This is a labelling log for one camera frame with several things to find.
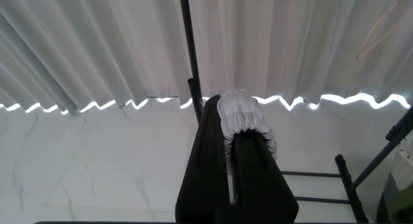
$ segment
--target white fabric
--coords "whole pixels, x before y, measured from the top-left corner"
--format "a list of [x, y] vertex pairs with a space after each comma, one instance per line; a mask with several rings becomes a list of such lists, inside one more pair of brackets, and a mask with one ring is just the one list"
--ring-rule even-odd
[[0, 104], [190, 98], [180, 0], [0, 0]]
[[[360, 92], [377, 103], [399, 94], [413, 104], [413, 18], [363, 59], [358, 48], [397, 0], [189, 0], [204, 96], [246, 88], [252, 96]], [[367, 48], [413, 7], [401, 0]]]
[[221, 118], [221, 129], [224, 136], [225, 159], [227, 172], [231, 166], [231, 142], [235, 134], [246, 130], [255, 130], [267, 140], [268, 149], [274, 160], [277, 158], [277, 142], [274, 131], [264, 120], [263, 111], [256, 99], [245, 89], [228, 89], [221, 94], [217, 104]]

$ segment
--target white cloth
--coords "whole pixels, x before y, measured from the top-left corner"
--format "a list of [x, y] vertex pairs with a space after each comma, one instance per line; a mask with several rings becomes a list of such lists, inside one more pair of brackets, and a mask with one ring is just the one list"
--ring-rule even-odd
[[217, 109], [221, 118], [221, 128], [224, 135], [225, 159], [227, 172], [231, 173], [231, 142], [234, 135], [246, 130], [255, 130], [267, 140], [272, 157], [277, 157], [277, 142], [274, 132], [264, 120], [263, 111], [256, 99], [248, 94], [246, 89], [228, 89], [221, 94]]

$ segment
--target white marble wall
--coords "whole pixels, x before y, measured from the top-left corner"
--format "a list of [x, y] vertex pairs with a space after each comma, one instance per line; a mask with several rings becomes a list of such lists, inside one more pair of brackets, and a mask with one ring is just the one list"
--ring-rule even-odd
[[[281, 170], [337, 172], [334, 157], [343, 154], [357, 175], [406, 110], [397, 103], [373, 110], [363, 101], [323, 101], [317, 110], [298, 105], [289, 112], [275, 101], [263, 111], [276, 133]], [[93, 108], [78, 117], [0, 109], [0, 223], [174, 221], [196, 129], [192, 106], [181, 110], [177, 99], [150, 100], [140, 110]], [[358, 190], [370, 217], [391, 159]], [[286, 179], [297, 196], [345, 198], [339, 179]], [[348, 205], [299, 204], [296, 221], [354, 221]]]

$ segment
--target black metal frame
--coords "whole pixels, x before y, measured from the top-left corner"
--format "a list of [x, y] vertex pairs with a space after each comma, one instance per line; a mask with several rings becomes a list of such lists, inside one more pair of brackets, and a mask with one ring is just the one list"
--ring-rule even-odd
[[[201, 119], [202, 114], [202, 96], [201, 86], [199, 82], [198, 66], [196, 59], [196, 50], [194, 44], [194, 34], [192, 32], [192, 22], [190, 16], [190, 9], [188, 0], [181, 0], [181, 8], [183, 14], [183, 21], [185, 24], [186, 40], [188, 42], [188, 50], [192, 67], [192, 77], [188, 80], [189, 89], [191, 91], [192, 101], [195, 108], [197, 120]], [[401, 118], [401, 120], [392, 127], [390, 132], [386, 135], [386, 139], [390, 141], [383, 150], [367, 165], [366, 169], [354, 180], [348, 173], [346, 161], [344, 157], [339, 154], [335, 157], [335, 161], [339, 170], [339, 174], [317, 173], [317, 172], [282, 172], [283, 175], [289, 176], [317, 176], [325, 178], [341, 178], [344, 188], [347, 193], [348, 200], [343, 199], [325, 199], [325, 198], [307, 198], [296, 197], [298, 201], [314, 201], [325, 203], [349, 204], [352, 207], [354, 216], [357, 222], [367, 223], [368, 219], [365, 216], [363, 207], [358, 198], [356, 189], [363, 182], [368, 175], [386, 158], [386, 156], [405, 138], [405, 136], [413, 129], [413, 107]]]

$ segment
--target hanging string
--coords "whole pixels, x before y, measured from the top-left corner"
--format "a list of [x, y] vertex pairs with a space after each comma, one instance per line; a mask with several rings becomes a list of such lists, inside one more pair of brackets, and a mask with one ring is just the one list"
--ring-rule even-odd
[[381, 37], [379, 40], [377, 40], [372, 46], [370, 46], [367, 50], [364, 50], [366, 47], [366, 44], [368, 40], [371, 38], [372, 34], [377, 30], [377, 28], [380, 26], [380, 24], [386, 19], [388, 15], [390, 15], [400, 4], [401, 0], [397, 0], [396, 4], [393, 5], [391, 9], [389, 9], [387, 12], [385, 12], [383, 15], [380, 16], [380, 18], [376, 21], [376, 24], [374, 24], [373, 28], [370, 30], [370, 32], [367, 34], [366, 38], [364, 39], [363, 43], [360, 46], [359, 51], [356, 54], [356, 60], [359, 60], [366, 56], [371, 50], [373, 50], [374, 47], [376, 47], [382, 40], [384, 40], [386, 37], [388, 37], [391, 33], [393, 33], [405, 20], [406, 18], [413, 13], [413, 8], [411, 8], [401, 19], [386, 33]]

